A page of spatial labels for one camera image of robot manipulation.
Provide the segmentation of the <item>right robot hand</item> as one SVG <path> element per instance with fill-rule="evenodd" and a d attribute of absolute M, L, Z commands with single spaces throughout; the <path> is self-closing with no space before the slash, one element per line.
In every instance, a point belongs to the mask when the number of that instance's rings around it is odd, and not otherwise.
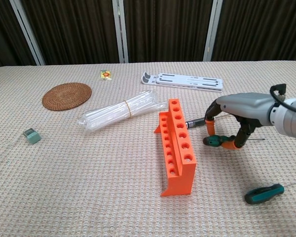
<path fill-rule="evenodd" d="M 271 110 L 275 100 L 269 94 L 247 92 L 225 95 L 214 100 L 205 112 L 204 120 L 209 136 L 203 139 L 204 145 L 222 146 L 225 149 L 242 148 L 256 128 L 271 126 Z M 240 123 L 235 136 L 219 136 L 215 133 L 215 116 L 221 112 L 233 115 Z"/>

